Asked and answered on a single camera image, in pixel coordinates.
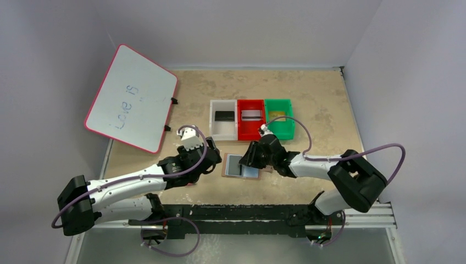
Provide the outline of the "brown leather card holder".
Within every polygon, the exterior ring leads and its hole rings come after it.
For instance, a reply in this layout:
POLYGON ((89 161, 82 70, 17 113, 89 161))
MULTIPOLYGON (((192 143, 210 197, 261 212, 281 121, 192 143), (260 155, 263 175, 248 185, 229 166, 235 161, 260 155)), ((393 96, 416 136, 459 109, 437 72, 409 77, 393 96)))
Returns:
POLYGON ((239 164, 241 158, 241 155, 226 153, 223 158, 221 176, 226 178, 259 180, 262 174, 272 172, 269 167, 257 169, 241 165, 239 164))

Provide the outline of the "green plastic bin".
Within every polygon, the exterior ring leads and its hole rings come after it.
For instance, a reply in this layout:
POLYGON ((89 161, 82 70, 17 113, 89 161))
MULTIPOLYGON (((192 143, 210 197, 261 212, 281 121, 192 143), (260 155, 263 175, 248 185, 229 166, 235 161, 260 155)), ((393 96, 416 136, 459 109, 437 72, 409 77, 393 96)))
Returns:
MULTIPOLYGON (((285 116, 293 117, 293 107, 290 99, 265 99, 265 117, 267 123, 270 122, 270 111, 283 111, 285 116)), ((292 140, 295 134, 295 121, 288 118, 280 118, 268 125, 268 129, 272 131, 279 140, 292 140)))

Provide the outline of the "red plastic bin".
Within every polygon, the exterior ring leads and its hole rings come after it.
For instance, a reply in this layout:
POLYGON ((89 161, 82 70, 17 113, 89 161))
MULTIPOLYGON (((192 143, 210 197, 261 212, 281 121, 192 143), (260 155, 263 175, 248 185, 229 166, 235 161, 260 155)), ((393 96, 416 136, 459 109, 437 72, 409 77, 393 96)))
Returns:
POLYGON ((260 138, 259 128, 266 121, 264 100, 237 100, 238 140, 252 141, 260 138), (262 111, 262 119, 258 121, 242 121, 241 111, 258 109, 262 111))

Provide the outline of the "white plastic bin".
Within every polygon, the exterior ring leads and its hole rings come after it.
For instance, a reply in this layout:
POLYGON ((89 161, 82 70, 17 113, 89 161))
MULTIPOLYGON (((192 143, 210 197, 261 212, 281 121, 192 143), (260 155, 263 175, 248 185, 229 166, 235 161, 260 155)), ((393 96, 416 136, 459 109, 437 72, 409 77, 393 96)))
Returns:
POLYGON ((215 141, 237 141, 237 101, 236 100, 211 100, 209 113, 209 133, 215 141), (216 120, 218 111, 233 112, 233 119, 227 121, 216 120))

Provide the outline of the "pink framed whiteboard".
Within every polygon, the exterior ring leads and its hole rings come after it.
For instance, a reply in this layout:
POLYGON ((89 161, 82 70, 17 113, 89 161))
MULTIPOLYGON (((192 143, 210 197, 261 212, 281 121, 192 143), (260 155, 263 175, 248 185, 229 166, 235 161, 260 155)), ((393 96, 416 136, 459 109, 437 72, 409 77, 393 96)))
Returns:
POLYGON ((157 153, 178 78, 127 45, 119 45, 84 121, 89 131, 157 153))

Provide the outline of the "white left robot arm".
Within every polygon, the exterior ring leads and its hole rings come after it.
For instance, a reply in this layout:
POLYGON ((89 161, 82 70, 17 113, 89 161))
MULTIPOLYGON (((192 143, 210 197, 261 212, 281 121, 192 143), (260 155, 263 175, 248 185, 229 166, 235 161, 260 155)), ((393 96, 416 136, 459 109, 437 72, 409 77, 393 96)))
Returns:
POLYGON ((52 227, 65 236, 81 234, 94 225, 123 219, 145 220, 159 224, 164 210, 155 193, 196 183, 222 162, 220 151, 211 137, 206 146, 186 150, 177 148, 169 156, 138 172, 104 180, 87 181, 73 177, 57 198, 59 214, 52 227))

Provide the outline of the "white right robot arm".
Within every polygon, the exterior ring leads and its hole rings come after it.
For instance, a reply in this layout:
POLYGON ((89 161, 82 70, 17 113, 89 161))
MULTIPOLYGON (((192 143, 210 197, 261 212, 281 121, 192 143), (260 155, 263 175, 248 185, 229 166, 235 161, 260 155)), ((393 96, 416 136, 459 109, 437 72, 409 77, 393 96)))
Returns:
POLYGON ((273 134, 252 141, 240 165, 272 167, 283 177, 312 177, 331 181, 334 189, 323 191, 310 203, 309 218, 316 224, 345 209, 366 213, 388 185, 387 179, 355 150, 337 156, 305 156, 286 150, 273 134))

